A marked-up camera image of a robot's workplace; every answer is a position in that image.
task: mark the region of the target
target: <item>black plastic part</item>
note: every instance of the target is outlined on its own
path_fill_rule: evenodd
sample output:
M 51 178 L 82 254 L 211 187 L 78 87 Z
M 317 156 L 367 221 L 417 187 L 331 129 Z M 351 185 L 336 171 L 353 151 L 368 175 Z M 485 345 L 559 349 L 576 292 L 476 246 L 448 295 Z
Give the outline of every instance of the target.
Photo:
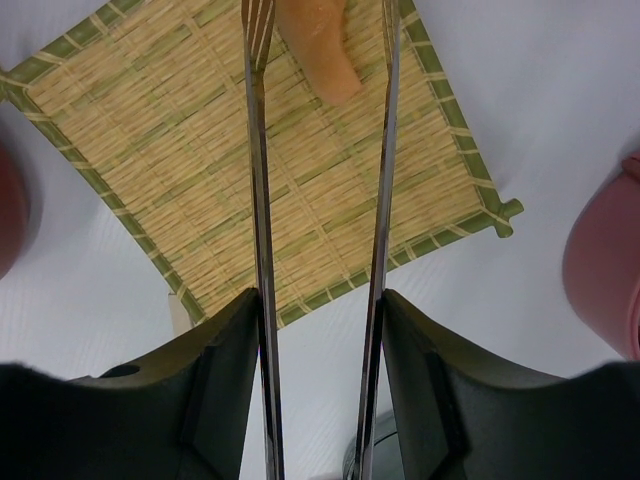
M 376 418 L 375 424 L 372 480 L 405 480 L 393 411 L 380 415 Z M 356 438 L 354 437 L 342 462 L 343 480 L 353 480 L 355 460 Z
M 387 290 L 384 299 L 385 356 L 407 480 L 640 478 L 639 364 L 613 363 L 561 380 L 478 347 L 397 292 Z M 434 355 L 446 381 L 444 395 L 433 396 L 445 408 L 442 400 L 437 408 L 424 400 L 437 389 L 430 387 Z M 427 434 L 426 425 L 437 427 L 435 411 L 448 420 L 441 420 L 440 434 Z M 451 441 L 455 418 L 467 445 L 463 455 Z M 423 476 L 438 461 L 440 468 Z
M 245 291 L 210 320 L 102 378 L 65 382 L 0 366 L 0 476 L 237 478 L 257 306 L 257 292 Z
M 435 478 L 462 457 L 462 426 L 440 357 L 388 296 L 382 341 L 405 478 Z

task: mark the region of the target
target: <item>white surface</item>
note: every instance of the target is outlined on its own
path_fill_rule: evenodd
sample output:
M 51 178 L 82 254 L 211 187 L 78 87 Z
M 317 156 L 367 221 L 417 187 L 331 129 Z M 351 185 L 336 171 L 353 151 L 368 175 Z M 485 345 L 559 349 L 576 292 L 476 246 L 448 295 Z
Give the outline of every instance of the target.
M 102 0 L 3 0 L 12 67 Z M 560 260 L 571 225 L 640 147 L 640 2 L 421 1 L 419 9 L 502 197 L 526 212 L 393 272 L 389 286 L 480 345 L 575 375 L 617 355 L 570 310 Z M 38 236 L 0 282 L 0 357 L 63 376 L 102 371 L 171 335 L 166 288 L 114 218 L 35 129 L 0 107 L 39 194 Z M 339 478 L 355 431 L 366 291 L 280 333 L 288 478 Z M 381 373 L 379 409 L 390 408 Z M 256 383 L 242 478 L 263 474 Z

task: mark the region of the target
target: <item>salmon piece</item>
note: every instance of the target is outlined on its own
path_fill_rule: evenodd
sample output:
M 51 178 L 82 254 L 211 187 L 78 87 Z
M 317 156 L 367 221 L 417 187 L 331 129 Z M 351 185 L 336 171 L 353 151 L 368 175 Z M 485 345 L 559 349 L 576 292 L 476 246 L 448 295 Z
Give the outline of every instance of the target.
M 347 0 L 277 0 L 276 22 L 320 99 L 339 106 L 353 97 L 362 83 L 343 43 Z

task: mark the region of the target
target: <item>bamboo mat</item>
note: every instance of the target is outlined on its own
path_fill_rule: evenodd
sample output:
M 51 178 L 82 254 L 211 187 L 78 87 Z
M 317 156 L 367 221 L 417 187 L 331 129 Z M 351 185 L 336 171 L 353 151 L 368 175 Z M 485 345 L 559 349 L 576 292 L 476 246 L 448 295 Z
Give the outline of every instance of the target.
M 351 0 L 365 88 L 310 91 L 274 35 L 267 67 L 278 321 L 369 280 L 387 82 L 380 0 Z M 522 211 L 491 182 L 410 0 L 403 17 L 390 268 Z M 113 0 L 11 72 L 5 95 L 93 186 L 190 315 L 255 282 L 239 0 Z

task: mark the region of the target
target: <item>metal tongs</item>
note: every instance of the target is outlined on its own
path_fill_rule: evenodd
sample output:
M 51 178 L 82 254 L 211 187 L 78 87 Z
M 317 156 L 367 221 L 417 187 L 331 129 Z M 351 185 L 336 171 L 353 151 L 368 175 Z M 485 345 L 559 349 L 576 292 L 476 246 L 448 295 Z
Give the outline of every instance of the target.
M 275 18 L 274 0 L 242 0 L 245 84 L 251 147 L 251 194 L 258 291 L 261 299 L 258 336 L 262 372 L 262 401 L 267 479 L 284 480 L 280 367 L 276 324 L 269 166 L 264 115 L 264 71 Z
M 385 105 L 382 159 L 378 183 L 376 230 L 371 260 L 371 282 L 367 305 L 367 327 L 360 386 L 360 410 L 353 480 L 370 480 L 373 467 L 373 442 L 378 396 L 378 374 L 382 347 L 382 292 L 387 275 L 391 192 L 396 156 L 396 120 L 400 83 L 400 12 L 397 0 L 382 0 L 382 27 L 387 59 L 387 98 Z
M 382 292 L 387 273 L 391 190 L 396 151 L 396 116 L 400 77 L 400 15 L 397 0 L 383 0 L 383 33 L 389 83 L 378 186 L 378 208 L 373 244 L 367 310 L 360 412 L 356 439 L 355 480 L 370 480 L 378 374 L 382 345 Z M 251 186 L 257 283 L 262 300 L 259 321 L 260 366 L 267 460 L 267 478 L 284 479 L 280 373 L 275 309 L 273 247 L 264 106 L 264 71 L 269 56 L 275 0 L 242 0 L 245 83 L 251 145 Z

